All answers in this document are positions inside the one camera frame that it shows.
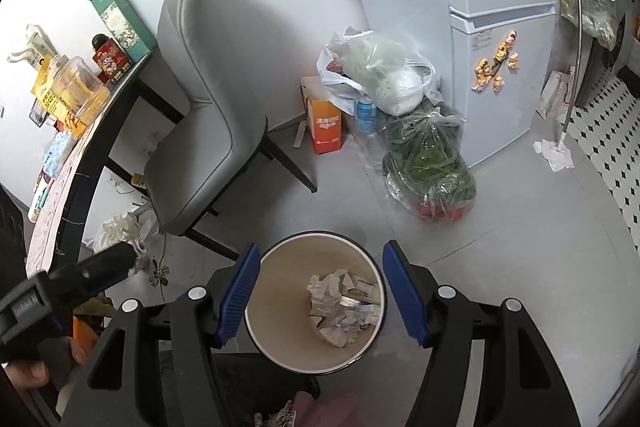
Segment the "person's left hand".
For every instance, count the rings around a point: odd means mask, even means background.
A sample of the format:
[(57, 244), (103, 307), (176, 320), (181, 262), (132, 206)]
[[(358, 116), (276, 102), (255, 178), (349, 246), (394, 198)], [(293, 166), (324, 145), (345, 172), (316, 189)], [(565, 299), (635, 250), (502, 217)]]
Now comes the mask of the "person's left hand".
[[(89, 353), (72, 337), (61, 339), (62, 346), (78, 364), (84, 364)], [(4, 367), (6, 376), (16, 390), (37, 389), (49, 382), (50, 374), (43, 361), (13, 361)]]

